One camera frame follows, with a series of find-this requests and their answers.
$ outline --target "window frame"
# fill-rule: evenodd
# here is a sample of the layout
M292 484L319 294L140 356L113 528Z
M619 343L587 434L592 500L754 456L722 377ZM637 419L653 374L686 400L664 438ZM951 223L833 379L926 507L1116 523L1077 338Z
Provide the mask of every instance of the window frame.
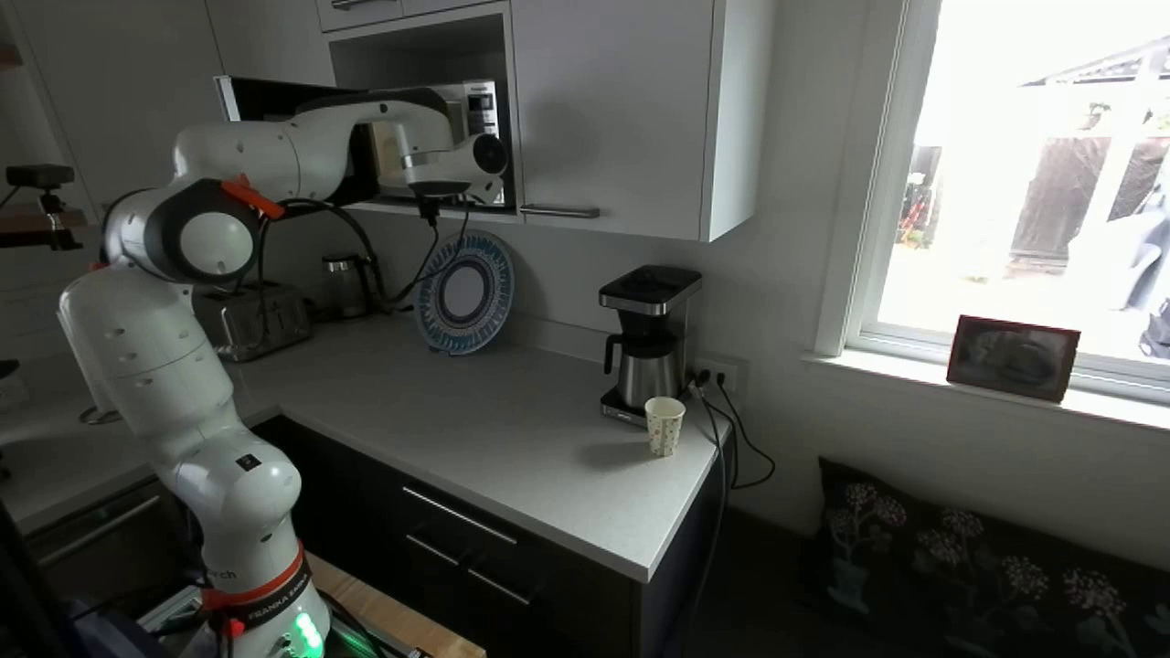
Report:
M877 321L943 0L866 5L833 241L810 352L945 365L953 333ZM1170 402L1170 365L1077 352L1076 391Z

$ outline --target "power outlet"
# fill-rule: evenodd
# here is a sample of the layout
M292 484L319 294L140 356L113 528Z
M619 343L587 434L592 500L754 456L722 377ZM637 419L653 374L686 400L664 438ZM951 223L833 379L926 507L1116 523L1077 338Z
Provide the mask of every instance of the power outlet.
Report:
M728 387L728 391L743 391L743 387L744 387L744 363L743 363L743 357L698 352L698 356L692 357L692 377L702 374L702 369L705 369L711 379L722 377L722 387Z

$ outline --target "coffee maker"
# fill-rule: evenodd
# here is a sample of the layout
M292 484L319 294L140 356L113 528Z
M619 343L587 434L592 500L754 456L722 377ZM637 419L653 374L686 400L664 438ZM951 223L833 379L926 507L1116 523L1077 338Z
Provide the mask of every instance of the coffee maker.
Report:
M600 305L619 311L622 333L605 338L603 369L619 385L600 400L600 413L643 425L653 395L683 400L686 305L702 276L683 266L637 266L600 289Z

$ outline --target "drawer handle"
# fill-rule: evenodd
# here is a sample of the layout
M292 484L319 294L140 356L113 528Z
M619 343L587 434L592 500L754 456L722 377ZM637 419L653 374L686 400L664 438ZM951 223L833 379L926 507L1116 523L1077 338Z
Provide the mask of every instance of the drawer handle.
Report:
M336 11L352 11L357 5L374 5L374 0L331 0Z
M587 204L521 204L521 217L600 220L600 207L587 207Z
M455 513L455 507L447 507L443 500L436 500L436 499L427 499L427 494L419 494L419 489L403 485L403 494L414 499L414 500L419 500L419 505L427 505L427 507L436 507L436 513L443 513L443 516L448 516L448 518L455 518L455 523L464 523L464 528L475 528L478 533L491 533L491 538L498 538L498 542L503 542L503 544L517 544L511 533L500 533L500 529L494 529L494 528L486 528L486 523Z
M162 499L146 499L146 500L140 500L136 507L126 507L126 513L121 513L121 516L113 516L113 518L107 518L107 523L90 528L88 533L81 533L81 538L73 538L73 542L58 544L53 552L40 557L40 561L35 561L35 568L51 568L51 563L58 563L58 561L65 561L65 557L73 557L73 552L88 550L90 542L98 542L98 538L113 533L117 528L125 528L125 523L130 523L130 518L146 516L146 513L149 513L149 507L158 507L158 505L162 505Z
M536 596L521 596L521 592L516 592L516 589L500 585L498 578L491 578L491 575L483 575L483 569L466 569L466 578L475 578L475 581L483 581L486 589L494 589L494 592L500 592L500 596L516 600L517 608L532 608L532 600L536 600Z
M432 542L422 542L422 538L415 538L415 533L403 533L403 538L405 538L409 544L432 552L436 561L443 561L443 563L448 563L448 568L460 568L460 561L448 557L448 552L443 552L439 544L432 544Z

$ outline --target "floor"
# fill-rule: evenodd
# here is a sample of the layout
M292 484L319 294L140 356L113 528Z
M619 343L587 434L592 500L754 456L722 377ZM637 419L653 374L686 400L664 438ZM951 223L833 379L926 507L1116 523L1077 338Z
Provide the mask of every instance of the floor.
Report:
M804 542L728 513L678 658L918 658L815 613L804 569Z

